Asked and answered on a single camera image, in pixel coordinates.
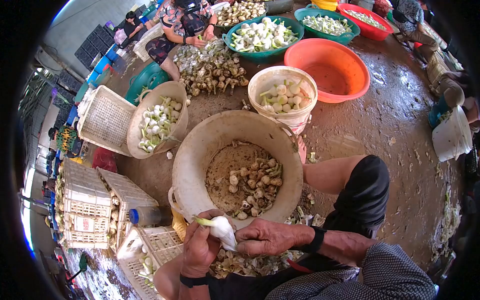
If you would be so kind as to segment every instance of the black shirt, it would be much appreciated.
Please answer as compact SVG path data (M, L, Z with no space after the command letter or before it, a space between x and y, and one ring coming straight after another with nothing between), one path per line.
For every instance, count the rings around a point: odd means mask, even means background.
M127 37L130 37L130 35L135 31L135 28L137 28L138 25L142 23L139 18L135 17L133 19L133 22L135 25L132 25L130 22L125 20L125 25L123 26L123 30L125 31L125 34Z

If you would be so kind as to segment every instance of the blue stool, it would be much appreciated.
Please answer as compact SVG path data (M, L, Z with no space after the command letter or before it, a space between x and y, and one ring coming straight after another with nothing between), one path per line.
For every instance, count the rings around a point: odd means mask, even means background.
M432 109L430 110L428 114L428 122L430 123L430 126L432 128L435 128L440 124L440 117L444 113L448 112L450 110L450 107L447 105L445 102L445 97L443 95L440 96L440 99L438 100L438 103L435 103L432 106Z

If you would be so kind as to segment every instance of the bare foot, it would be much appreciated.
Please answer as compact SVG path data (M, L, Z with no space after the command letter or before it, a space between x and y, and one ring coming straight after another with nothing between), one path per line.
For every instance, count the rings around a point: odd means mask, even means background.
M297 137L297 141L299 142L300 161L304 165L305 160L307 159L307 146L305 146L305 142L300 135Z

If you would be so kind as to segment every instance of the black wrist strap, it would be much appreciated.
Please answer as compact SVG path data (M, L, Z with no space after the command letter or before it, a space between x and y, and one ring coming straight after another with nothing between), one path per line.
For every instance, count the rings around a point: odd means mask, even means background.
M209 277L210 277L210 274L208 273L205 274L205 277L200 277L200 278L190 278L180 274L180 282L183 283L188 288L193 288L194 286L208 285Z
M324 235L327 232L326 229L317 227L317 226L310 226L315 230L315 237L313 237L313 240L310 244L303 245L300 247L292 247L290 250L299 250L304 253L316 253L319 249L320 246L322 245L324 241Z

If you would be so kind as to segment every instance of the yellow bucket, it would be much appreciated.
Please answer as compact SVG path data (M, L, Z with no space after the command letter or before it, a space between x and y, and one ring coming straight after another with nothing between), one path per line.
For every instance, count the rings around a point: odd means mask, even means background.
M336 0L312 0L312 4L323 10L335 11L338 3Z

